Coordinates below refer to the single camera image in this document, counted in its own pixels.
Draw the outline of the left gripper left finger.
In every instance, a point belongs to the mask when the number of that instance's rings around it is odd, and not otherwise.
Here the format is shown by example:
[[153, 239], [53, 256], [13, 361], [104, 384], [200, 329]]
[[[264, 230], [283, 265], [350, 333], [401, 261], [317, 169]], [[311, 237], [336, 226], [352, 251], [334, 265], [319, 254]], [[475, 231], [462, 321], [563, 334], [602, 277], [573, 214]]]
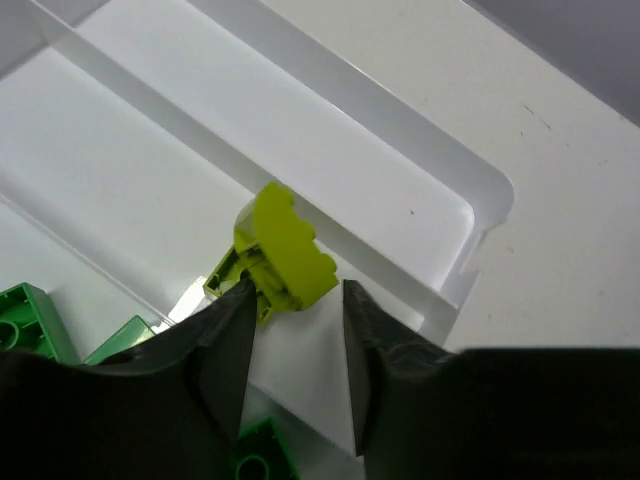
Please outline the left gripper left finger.
[[97, 365], [1, 355], [5, 479], [228, 479], [256, 330], [242, 280]]

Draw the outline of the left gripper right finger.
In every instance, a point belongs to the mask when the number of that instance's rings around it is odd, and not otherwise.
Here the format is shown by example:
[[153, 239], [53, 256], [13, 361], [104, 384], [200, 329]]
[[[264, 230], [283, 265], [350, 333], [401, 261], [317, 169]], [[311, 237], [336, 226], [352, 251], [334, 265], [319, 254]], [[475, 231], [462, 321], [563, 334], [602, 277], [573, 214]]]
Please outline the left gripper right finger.
[[342, 284], [356, 454], [369, 479], [635, 479], [635, 348], [447, 351]]

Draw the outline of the green square lego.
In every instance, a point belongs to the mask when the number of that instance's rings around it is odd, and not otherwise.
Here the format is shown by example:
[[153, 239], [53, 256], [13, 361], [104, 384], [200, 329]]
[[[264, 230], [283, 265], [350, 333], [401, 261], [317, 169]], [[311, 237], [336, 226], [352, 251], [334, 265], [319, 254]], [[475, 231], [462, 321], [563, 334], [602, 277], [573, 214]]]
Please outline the green square lego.
[[298, 469], [271, 416], [249, 424], [230, 457], [232, 479], [298, 480]]

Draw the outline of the lime small lego brick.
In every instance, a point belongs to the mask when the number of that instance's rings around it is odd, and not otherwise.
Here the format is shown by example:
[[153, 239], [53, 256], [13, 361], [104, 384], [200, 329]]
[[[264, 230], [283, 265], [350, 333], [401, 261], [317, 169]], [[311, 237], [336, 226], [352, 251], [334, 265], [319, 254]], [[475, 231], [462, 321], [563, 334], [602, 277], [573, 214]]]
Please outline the lime small lego brick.
[[248, 278], [256, 288], [257, 322], [276, 312], [305, 310], [338, 283], [336, 262], [315, 243], [314, 227], [300, 218], [293, 193], [270, 182], [237, 215], [233, 244], [204, 283], [220, 298]]

